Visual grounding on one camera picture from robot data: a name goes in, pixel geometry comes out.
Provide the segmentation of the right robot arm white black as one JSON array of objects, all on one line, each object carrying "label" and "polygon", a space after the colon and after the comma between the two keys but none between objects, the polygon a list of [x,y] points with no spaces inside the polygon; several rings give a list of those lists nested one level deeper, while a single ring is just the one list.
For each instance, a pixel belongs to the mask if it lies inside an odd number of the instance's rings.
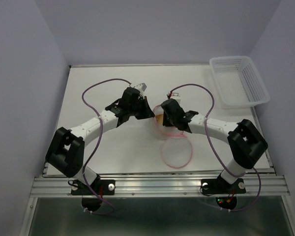
[{"label": "right robot arm white black", "polygon": [[248,119],[241,122],[228,122],[203,116],[195,111],[184,111],[174,99],[168,99],[161,104],[164,111],[164,126],[173,126],[180,131],[206,135],[209,145],[215,155],[211,138],[218,139],[229,145],[233,158],[225,165],[218,156],[224,170],[216,180],[217,188],[227,192],[233,188],[237,179],[245,175],[246,170],[254,168],[268,148],[268,143]]}]

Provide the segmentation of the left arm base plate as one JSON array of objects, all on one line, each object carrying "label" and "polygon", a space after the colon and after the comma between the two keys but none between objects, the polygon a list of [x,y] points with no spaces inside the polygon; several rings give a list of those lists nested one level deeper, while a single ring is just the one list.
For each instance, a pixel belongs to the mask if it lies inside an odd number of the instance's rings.
[{"label": "left arm base plate", "polygon": [[[92,190],[100,196],[112,196],[115,194],[114,179],[97,179],[90,184]],[[90,189],[78,180],[69,180],[69,186],[71,186],[71,195],[73,196],[91,196],[93,193]]]}]

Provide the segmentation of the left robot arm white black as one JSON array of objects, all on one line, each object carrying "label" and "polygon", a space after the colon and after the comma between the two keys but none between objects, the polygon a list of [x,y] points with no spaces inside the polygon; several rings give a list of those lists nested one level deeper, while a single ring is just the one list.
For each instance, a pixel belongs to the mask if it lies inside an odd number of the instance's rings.
[{"label": "left robot arm white black", "polygon": [[99,190],[99,175],[84,165],[85,147],[103,133],[121,126],[130,117],[154,117],[144,96],[145,90],[144,83],[131,85],[121,98],[107,106],[99,116],[71,129],[57,129],[48,148],[46,162],[66,177],[80,181],[88,193],[96,193]]}]

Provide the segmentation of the beige bra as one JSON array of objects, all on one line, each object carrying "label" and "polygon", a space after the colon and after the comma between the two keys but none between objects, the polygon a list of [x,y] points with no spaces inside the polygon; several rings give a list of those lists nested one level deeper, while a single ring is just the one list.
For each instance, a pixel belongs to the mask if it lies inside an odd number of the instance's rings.
[{"label": "beige bra", "polygon": [[163,118],[164,118],[164,114],[158,114],[155,116],[155,120],[156,120],[156,123],[158,125],[163,125]]}]

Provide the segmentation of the white mesh laundry bag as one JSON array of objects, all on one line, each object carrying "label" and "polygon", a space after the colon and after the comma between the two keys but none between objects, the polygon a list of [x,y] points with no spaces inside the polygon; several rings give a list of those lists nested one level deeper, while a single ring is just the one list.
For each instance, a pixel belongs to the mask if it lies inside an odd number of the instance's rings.
[{"label": "white mesh laundry bag", "polygon": [[[153,108],[156,115],[164,114],[160,105]],[[162,161],[173,169],[186,167],[193,157],[193,145],[183,131],[175,127],[165,127],[156,123],[155,117],[150,122],[150,132],[154,137],[163,140],[160,146]]]}]

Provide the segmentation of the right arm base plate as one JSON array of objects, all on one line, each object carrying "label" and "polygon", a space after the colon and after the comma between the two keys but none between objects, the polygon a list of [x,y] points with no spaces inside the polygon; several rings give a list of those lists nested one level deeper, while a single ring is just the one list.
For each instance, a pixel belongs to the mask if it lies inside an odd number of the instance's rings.
[{"label": "right arm base plate", "polygon": [[229,184],[222,178],[201,179],[201,192],[204,195],[245,194],[245,184],[242,178]]}]

